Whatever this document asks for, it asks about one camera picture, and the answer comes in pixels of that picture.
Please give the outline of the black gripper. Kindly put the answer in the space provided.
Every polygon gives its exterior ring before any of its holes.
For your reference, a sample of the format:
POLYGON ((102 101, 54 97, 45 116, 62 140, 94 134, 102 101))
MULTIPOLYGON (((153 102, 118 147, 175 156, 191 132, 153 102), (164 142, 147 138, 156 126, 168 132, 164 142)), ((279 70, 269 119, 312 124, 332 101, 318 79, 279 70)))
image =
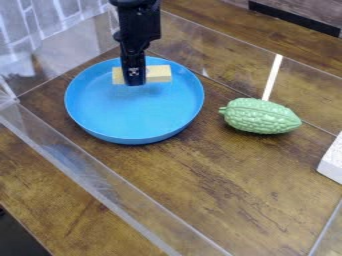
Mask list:
POLYGON ((149 43, 161 38, 161 0, 108 0, 116 8, 118 31, 113 38, 120 43, 121 71, 128 86, 145 84, 145 56, 149 43))

